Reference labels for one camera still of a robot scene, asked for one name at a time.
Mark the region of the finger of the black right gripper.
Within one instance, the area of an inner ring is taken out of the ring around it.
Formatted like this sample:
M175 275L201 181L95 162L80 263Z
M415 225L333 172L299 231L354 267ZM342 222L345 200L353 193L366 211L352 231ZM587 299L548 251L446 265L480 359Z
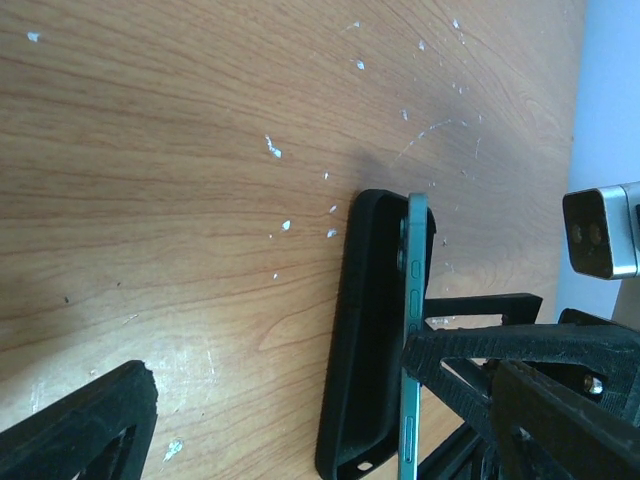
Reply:
M462 424L418 466L417 478L494 479L495 449Z
M534 324L542 302L531 293L426 299L424 329L435 330L434 320L453 316L500 315L502 325Z

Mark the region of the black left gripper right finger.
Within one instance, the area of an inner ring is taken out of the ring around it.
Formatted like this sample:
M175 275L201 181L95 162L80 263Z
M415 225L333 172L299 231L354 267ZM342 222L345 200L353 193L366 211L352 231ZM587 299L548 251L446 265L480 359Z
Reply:
M600 401L535 362L600 374ZM421 332L402 365L497 448L507 479L639 476L639 336L629 329Z

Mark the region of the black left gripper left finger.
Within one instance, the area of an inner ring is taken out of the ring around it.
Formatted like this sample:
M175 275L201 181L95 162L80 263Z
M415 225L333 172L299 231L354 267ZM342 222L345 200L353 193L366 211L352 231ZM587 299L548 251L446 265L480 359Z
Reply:
M153 373L127 361L1 433L3 479L139 479L157 421Z

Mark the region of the black phone case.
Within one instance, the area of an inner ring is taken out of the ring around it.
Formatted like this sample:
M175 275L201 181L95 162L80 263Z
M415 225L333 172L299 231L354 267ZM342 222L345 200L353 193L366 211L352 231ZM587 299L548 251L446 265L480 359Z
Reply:
M315 453L324 479L362 479L398 460L404 275L397 255L409 195L365 190L349 212ZM434 229L428 205L426 287Z

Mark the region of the black screen phone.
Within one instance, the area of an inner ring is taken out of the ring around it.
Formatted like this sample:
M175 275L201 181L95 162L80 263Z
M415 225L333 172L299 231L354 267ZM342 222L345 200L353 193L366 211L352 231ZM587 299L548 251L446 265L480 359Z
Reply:
M406 345L411 334L420 331L424 325L428 205L425 193L411 193L407 216L400 222L402 243L397 263L404 275L402 346ZM420 403L420 384L401 368L398 479L415 479L417 476Z

